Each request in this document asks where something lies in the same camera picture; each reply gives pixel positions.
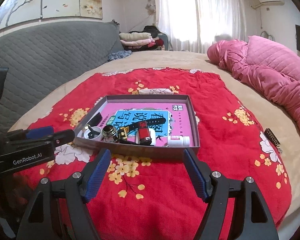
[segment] white curtain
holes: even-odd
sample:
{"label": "white curtain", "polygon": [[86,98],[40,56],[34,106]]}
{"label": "white curtain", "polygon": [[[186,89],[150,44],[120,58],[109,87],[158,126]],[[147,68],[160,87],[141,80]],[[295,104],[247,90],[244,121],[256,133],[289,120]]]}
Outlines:
{"label": "white curtain", "polygon": [[246,36],[243,0],[155,0],[158,29],[174,50],[206,53],[220,39]]}

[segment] blue gripper pad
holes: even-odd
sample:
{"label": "blue gripper pad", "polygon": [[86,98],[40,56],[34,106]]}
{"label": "blue gripper pad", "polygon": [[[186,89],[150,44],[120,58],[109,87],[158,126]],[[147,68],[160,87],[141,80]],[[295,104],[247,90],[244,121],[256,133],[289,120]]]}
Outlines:
{"label": "blue gripper pad", "polygon": [[31,129],[26,133],[27,139],[40,139],[42,137],[51,135],[54,133],[52,126],[40,127],[37,129]]}
{"label": "blue gripper pad", "polygon": [[108,149],[102,149],[93,162],[87,163],[83,169],[83,179],[80,187],[80,194],[84,203],[94,198],[100,188],[111,160],[111,153]]}
{"label": "blue gripper pad", "polygon": [[203,175],[201,174],[197,164],[193,160],[188,149],[184,150],[183,152],[183,163],[189,174],[189,177],[191,179],[194,190],[197,193],[197,196],[201,198],[203,201],[205,201],[212,194],[212,190],[210,192],[210,188],[212,189],[212,186],[209,185],[209,191],[207,191],[207,181],[204,179]]}

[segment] beige bedsheet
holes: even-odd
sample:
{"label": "beige bedsheet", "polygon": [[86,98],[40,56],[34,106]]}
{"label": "beige bedsheet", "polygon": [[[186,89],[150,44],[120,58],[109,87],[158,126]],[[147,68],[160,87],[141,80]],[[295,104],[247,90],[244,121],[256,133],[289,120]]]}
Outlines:
{"label": "beige bedsheet", "polygon": [[270,128],[279,139],[283,149],[282,159],[292,186],[292,203],[287,216],[300,207],[300,132],[295,122],[281,107],[270,103],[250,87],[241,84],[232,78],[230,73],[210,64],[206,54],[182,51],[144,51],[133,53],[125,59],[106,63],[57,88],[22,116],[11,130],[26,129],[38,118],[45,116],[55,103],[94,73],[154,67],[200,69],[203,72],[219,74],[227,88],[254,113],[263,128]]}

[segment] gray quilted cover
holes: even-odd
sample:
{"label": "gray quilted cover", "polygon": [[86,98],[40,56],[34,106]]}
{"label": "gray quilted cover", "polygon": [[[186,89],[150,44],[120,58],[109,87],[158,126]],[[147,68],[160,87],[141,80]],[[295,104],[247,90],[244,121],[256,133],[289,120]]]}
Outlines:
{"label": "gray quilted cover", "polygon": [[0,37],[9,71],[0,101],[0,134],[64,83],[99,67],[123,47],[114,22],[41,24]]}

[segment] pink quilt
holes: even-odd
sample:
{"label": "pink quilt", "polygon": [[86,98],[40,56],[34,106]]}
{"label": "pink quilt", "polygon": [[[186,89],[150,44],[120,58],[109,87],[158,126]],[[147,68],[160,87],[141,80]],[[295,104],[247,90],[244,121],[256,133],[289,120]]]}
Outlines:
{"label": "pink quilt", "polygon": [[300,58],[277,42],[249,38],[249,43],[219,41],[208,49],[208,57],[240,82],[284,106],[300,129]]}

